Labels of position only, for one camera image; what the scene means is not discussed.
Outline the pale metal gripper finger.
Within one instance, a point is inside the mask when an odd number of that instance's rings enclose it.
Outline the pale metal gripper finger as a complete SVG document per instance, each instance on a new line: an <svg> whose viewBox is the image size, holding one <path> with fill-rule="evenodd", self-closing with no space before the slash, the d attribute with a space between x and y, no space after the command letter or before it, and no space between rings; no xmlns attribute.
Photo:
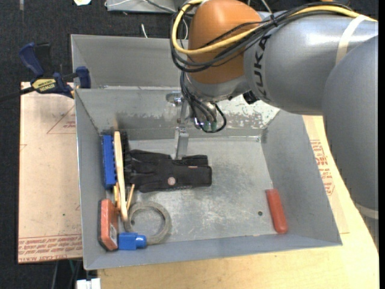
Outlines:
<svg viewBox="0 0 385 289"><path fill-rule="evenodd" d="M185 123L188 102L181 92L167 93L165 119L176 123Z"/></svg>
<svg viewBox="0 0 385 289"><path fill-rule="evenodd" d="M176 159L181 160L187 155L189 134L184 126L176 129Z"/></svg>

